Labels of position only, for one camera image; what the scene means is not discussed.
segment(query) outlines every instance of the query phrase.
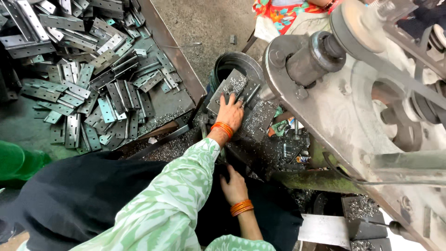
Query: wire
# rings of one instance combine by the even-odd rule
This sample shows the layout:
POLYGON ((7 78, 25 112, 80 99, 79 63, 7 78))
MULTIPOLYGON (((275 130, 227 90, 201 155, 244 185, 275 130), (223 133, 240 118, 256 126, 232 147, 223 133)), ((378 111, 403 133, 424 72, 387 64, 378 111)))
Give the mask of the wire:
POLYGON ((438 186, 445 186, 446 181, 440 181, 440 180, 421 180, 421 181, 383 181, 383 182, 368 182, 368 181, 359 181, 356 179, 353 179, 349 177, 348 175, 344 174, 340 170, 338 170, 337 167, 333 165, 333 163, 330 161, 329 152, 323 152, 322 155, 324 156, 325 161, 327 162, 328 166, 335 170, 339 175, 341 175, 343 178, 347 179, 348 181, 351 181, 356 184, 360 185, 438 185, 438 186))

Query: green patterned sleeve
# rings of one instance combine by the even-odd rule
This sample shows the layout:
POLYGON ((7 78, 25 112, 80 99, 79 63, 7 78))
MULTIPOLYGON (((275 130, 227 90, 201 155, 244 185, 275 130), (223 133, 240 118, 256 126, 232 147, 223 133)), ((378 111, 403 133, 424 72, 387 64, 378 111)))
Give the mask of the green patterned sleeve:
POLYGON ((191 146, 117 214, 114 227, 72 250, 200 250, 197 214, 219 153, 209 138, 191 146))

